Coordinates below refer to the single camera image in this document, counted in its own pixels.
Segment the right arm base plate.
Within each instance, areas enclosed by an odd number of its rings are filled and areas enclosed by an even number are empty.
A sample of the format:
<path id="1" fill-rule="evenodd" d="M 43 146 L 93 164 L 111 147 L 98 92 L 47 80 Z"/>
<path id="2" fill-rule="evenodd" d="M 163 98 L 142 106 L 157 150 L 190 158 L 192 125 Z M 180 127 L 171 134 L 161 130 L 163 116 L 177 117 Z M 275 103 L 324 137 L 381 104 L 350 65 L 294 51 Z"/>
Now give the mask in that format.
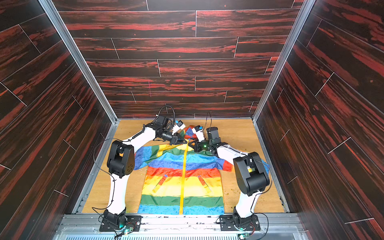
<path id="1" fill-rule="evenodd" d="M 260 222 L 256 215 L 240 218 L 237 215 L 220 215 L 216 222 L 221 231 L 260 231 Z"/>

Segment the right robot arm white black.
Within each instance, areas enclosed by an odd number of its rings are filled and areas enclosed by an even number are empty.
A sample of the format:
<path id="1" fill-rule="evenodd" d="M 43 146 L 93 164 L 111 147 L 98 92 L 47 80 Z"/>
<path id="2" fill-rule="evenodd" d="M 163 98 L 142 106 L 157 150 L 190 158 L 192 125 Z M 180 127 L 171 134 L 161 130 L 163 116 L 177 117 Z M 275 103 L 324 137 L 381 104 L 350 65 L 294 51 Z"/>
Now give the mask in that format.
<path id="1" fill-rule="evenodd" d="M 260 195 L 270 185 L 267 165 L 258 153 L 241 152 L 219 140 L 193 140 L 189 146 L 195 152 L 208 151 L 233 165 L 241 195 L 234 207 L 232 221 L 237 228 L 245 228 L 250 224 L 256 226 L 258 219 L 254 215 L 254 208 Z"/>

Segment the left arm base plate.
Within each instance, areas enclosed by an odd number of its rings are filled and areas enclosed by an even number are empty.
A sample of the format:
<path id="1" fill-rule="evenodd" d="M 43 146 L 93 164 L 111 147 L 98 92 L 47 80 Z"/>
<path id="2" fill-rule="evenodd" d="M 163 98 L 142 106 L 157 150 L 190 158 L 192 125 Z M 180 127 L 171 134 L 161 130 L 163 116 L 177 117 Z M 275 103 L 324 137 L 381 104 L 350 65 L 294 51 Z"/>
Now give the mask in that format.
<path id="1" fill-rule="evenodd" d="M 116 232 L 128 234 L 131 232 L 138 232 L 140 230 L 140 224 L 142 216 L 139 215 L 107 215 L 103 217 L 100 232 Z"/>

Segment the rainbow striped kids jacket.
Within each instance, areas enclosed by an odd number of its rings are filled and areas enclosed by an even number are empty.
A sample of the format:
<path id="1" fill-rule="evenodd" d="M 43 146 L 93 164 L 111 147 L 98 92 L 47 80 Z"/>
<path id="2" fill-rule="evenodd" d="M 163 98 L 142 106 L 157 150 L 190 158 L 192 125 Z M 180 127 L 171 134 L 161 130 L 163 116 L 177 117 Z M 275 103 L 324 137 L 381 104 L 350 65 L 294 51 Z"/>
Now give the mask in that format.
<path id="1" fill-rule="evenodd" d="M 235 171 L 234 159 L 249 156 L 230 145 L 195 152 L 187 144 L 141 147 L 135 170 L 147 167 L 140 214 L 222 215 L 225 212 L 221 171 Z"/>

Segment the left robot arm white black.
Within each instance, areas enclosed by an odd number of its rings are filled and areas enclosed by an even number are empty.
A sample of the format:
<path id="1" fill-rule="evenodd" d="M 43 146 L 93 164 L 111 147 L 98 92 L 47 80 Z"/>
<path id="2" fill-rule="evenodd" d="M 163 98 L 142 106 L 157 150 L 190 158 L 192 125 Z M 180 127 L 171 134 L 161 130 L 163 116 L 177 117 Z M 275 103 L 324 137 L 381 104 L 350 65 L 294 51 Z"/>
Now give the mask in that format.
<path id="1" fill-rule="evenodd" d="M 135 168 L 135 153 L 149 141 L 161 138 L 171 145 L 187 144 L 179 133 L 166 130 L 166 124 L 147 124 L 131 138 L 112 142 L 107 161 L 111 177 L 110 203 L 103 213 L 103 220 L 121 229 L 126 222 L 126 190 L 130 174 Z"/>

